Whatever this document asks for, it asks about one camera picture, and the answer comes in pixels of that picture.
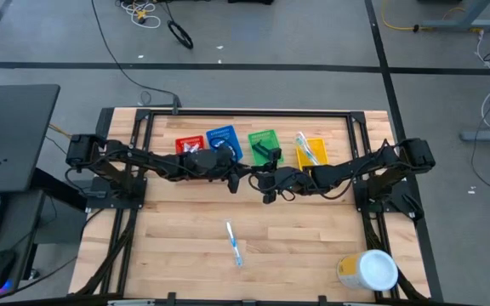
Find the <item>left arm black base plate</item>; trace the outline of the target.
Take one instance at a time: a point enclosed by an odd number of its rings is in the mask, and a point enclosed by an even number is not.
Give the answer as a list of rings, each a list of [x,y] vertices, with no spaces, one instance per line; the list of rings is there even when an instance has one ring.
[[[87,207],[141,209],[145,202],[146,186],[146,178],[134,178],[131,190],[125,190],[116,183],[94,177],[90,189],[86,192]]]

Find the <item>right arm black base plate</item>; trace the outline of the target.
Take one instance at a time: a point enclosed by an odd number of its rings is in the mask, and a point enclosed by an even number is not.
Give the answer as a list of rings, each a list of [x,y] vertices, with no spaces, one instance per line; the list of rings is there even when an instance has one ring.
[[[366,181],[354,183],[356,210],[367,213],[403,213],[413,221],[424,217],[424,210],[412,197],[407,181],[388,187],[380,194],[370,194]]]

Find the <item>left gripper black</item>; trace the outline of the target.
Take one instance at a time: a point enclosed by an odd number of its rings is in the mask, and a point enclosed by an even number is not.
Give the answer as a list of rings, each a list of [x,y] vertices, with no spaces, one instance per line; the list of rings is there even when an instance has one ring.
[[[249,171],[252,170],[250,165],[233,161],[229,149],[218,151],[202,150],[202,164],[206,168],[202,173],[202,177],[209,181],[226,181],[227,187],[232,194],[237,193],[239,177],[249,175]]]

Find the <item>blue plastic basket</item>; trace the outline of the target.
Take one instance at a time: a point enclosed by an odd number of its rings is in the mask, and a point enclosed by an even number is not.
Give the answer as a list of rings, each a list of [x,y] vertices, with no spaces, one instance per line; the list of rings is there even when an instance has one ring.
[[[232,151],[234,161],[239,162],[242,159],[242,148],[233,125],[209,130],[206,132],[206,136],[211,150],[228,148]]]

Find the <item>yellow plastic basket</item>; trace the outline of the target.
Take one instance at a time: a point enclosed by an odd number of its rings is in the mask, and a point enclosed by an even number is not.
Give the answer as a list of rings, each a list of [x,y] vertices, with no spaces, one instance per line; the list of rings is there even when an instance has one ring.
[[[328,164],[328,153],[326,150],[325,142],[323,139],[307,139],[307,143],[316,158],[317,163],[314,163],[301,149],[299,145],[296,145],[296,156],[298,160],[299,169],[302,170],[308,166],[320,166]]]

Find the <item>red plastic basket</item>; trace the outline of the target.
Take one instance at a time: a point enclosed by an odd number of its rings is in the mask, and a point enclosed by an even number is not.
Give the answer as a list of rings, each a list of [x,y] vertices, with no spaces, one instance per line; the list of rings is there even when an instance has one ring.
[[[204,137],[202,135],[180,138],[180,139],[175,140],[175,151],[177,154],[187,153],[187,152],[184,152],[184,143],[188,143],[190,145],[194,145],[197,143],[203,143],[204,148],[205,148]]]

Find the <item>yellow canister with white lid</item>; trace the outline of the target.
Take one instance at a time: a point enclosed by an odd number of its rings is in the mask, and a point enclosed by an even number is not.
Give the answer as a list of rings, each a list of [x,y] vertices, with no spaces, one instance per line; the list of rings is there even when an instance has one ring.
[[[398,268],[388,253],[375,249],[340,259],[337,275],[348,288],[384,292],[396,285]]]

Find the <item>black aluminium rig frame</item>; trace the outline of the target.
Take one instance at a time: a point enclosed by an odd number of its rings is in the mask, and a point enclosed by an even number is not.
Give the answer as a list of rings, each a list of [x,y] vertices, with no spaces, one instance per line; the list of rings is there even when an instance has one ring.
[[[139,142],[160,155],[175,151],[176,139],[233,125],[251,163],[250,133],[273,129],[284,162],[297,165],[294,135],[323,139],[333,164],[378,149],[393,139],[383,111],[342,116],[334,110],[284,111],[189,109],[178,115],[157,109],[152,124],[136,123],[135,109],[107,109],[97,132],[109,139]],[[129,255],[123,295],[157,304],[209,303],[262,306],[269,302],[372,302],[376,296],[343,286],[337,262],[367,247],[353,194],[336,200],[283,197],[266,205],[241,182],[231,194],[222,182],[179,182],[147,176]],[[237,267],[225,222],[231,221],[243,266]]]

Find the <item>black desk top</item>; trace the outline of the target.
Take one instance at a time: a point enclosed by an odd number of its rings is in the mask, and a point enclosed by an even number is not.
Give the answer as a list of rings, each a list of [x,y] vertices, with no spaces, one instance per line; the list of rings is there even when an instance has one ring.
[[[29,188],[59,93],[56,84],[0,86],[0,193]]]

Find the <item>grey keyboard tray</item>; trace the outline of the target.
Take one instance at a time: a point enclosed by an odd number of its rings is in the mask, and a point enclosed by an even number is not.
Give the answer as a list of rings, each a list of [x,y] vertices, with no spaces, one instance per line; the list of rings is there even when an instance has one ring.
[[[0,252],[16,251],[16,262],[11,272],[12,285],[18,287],[31,269],[31,251],[35,250],[34,237],[39,225],[45,195],[41,191],[0,195],[2,212],[0,221]]]

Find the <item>green plastic basket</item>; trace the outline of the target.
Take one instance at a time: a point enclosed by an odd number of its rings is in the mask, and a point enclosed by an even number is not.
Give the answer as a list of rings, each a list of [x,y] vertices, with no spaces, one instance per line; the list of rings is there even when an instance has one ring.
[[[257,166],[265,164],[268,162],[268,159],[265,157],[265,155],[255,150],[254,145],[260,144],[266,149],[275,149],[280,147],[276,132],[273,129],[250,133],[248,135],[248,142],[252,151],[254,164]]]

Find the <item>grey desk foot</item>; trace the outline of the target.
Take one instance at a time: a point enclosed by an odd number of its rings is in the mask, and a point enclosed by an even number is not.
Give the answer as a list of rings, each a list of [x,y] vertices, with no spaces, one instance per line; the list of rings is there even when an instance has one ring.
[[[461,132],[459,134],[459,138],[462,141],[467,141],[467,142],[474,142],[474,141],[481,141],[481,142],[490,142],[490,130],[479,130],[479,131],[472,131],[472,132]]]

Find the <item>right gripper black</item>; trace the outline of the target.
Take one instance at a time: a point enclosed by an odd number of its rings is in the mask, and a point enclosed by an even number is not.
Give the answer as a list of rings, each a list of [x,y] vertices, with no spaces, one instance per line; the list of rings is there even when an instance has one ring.
[[[263,190],[263,203],[271,204],[276,200],[278,195],[282,195],[284,191],[291,195],[305,190],[305,187],[310,183],[311,178],[304,172],[293,167],[281,167],[276,169],[277,162],[282,155],[280,148],[270,149],[268,153],[269,172],[264,166],[251,167],[251,175],[256,177],[263,174],[263,178],[259,178],[254,187],[257,190]]]

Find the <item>grey desk leg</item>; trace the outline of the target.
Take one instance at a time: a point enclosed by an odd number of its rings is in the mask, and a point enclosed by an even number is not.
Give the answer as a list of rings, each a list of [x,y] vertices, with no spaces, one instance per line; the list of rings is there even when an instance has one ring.
[[[419,26],[442,31],[470,31],[474,29],[490,31],[490,20],[479,19],[479,15],[489,4],[490,0],[473,0],[460,19],[425,20]]]

